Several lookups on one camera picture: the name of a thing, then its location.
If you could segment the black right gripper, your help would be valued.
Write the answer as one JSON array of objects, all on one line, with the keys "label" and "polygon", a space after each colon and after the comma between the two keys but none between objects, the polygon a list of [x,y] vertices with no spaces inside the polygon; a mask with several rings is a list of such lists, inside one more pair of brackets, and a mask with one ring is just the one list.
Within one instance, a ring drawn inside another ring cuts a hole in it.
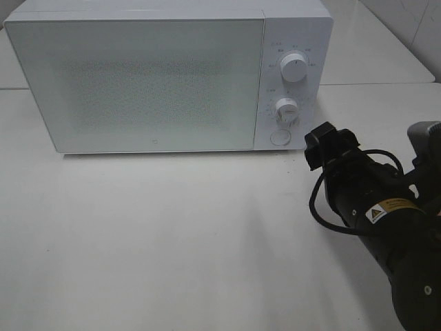
[{"label": "black right gripper", "polygon": [[[325,187],[335,193],[344,185],[353,185],[360,177],[372,177],[374,168],[396,177],[400,174],[400,162],[384,150],[361,150],[355,134],[348,129],[337,130],[326,121],[305,135],[305,159],[311,171],[323,168]],[[389,157],[395,164],[377,163],[373,154]]]}]

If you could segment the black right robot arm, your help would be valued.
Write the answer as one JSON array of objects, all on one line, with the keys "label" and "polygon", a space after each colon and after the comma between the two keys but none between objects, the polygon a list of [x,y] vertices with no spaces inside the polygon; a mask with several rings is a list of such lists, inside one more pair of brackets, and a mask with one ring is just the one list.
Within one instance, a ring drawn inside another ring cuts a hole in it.
[{"label": "black right robot arm", "polygon": [[355,134],[325,122],[305,136],[305,158],[321,174],[309,198],[323,227],[357,236],[391,285],[405,330],[440,329],[440,123],[421,121],[407,136],[413,169],[397,157],[373,159]]}]

